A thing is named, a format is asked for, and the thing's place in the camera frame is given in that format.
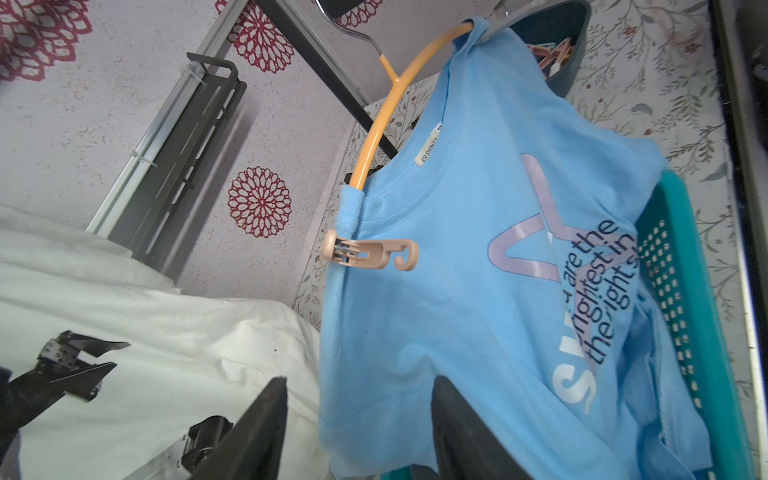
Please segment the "white t-shirt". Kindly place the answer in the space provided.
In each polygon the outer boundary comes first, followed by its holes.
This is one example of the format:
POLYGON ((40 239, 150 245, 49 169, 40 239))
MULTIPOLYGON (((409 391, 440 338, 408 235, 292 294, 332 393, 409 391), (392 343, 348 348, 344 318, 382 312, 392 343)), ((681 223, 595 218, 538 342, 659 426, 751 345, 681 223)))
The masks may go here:
POLYGON ((183 444, 209 418, 237 422, 287 381, 278 475, 323 479, 319 334, 271 300, 183 294, 104 238, 1 209, 1 413, 45 407, 11 430, 1 473, 16 479, 185 478, 183 444), (75 358, 109 365, 88 398, 17 384, 75 358))

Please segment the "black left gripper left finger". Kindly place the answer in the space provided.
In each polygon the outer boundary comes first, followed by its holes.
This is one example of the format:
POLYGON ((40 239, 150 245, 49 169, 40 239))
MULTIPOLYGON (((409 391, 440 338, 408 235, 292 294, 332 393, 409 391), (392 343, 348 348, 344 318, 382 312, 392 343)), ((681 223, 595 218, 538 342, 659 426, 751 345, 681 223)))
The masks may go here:
POLYGON ((277 479, 287 414, 287 379, 274 377, 191 479, 277 479))

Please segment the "light blue t-shirt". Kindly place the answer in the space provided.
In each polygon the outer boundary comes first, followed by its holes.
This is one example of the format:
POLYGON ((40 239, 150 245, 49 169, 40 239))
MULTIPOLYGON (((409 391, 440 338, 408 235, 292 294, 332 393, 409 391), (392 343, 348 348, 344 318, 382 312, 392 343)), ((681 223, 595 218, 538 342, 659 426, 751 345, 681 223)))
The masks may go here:
POLYGON ((636 223, 667 162, 583 118, 512 30, 459 38, 417 126, 338 234, 405 239, 409 272, 331 264, 319 438, 338 478, 438 465, 448 378, 536 479, 693 479, 713 465, 636 223))

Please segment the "peach beige clothespin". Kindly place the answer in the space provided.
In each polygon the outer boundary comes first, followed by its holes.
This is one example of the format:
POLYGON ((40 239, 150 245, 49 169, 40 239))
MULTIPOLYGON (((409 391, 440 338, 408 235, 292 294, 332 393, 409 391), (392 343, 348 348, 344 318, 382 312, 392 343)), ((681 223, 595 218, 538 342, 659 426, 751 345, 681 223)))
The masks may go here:
POLYGON ((326 232, 320 258, 325 262, 359 269, 383 269, 395 254, 394 265, 399 271, 413 270, 419 260, 419 245, 412 240, 349 240, 335 229, 326 232))

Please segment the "white clothespin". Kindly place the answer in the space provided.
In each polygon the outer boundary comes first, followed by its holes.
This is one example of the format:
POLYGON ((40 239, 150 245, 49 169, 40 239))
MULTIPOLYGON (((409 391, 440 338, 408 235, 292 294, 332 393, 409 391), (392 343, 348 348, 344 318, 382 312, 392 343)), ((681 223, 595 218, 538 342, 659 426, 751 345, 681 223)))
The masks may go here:
POLYGON ((525 7, 513 10, 506 5, 499 4, 488 17, 488 28, 480 37, 479 42, 487 41, 499 32, 511 27, 525 13, 525 7))

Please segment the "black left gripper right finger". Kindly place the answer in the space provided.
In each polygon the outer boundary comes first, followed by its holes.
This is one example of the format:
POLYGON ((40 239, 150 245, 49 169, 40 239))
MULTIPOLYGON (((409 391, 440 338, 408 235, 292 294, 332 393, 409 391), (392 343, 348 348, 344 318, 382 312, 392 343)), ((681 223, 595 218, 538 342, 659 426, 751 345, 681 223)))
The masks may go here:
POLYGON ((431 416, 440 479, 531 479, 445 376, 435 379, 431 416))

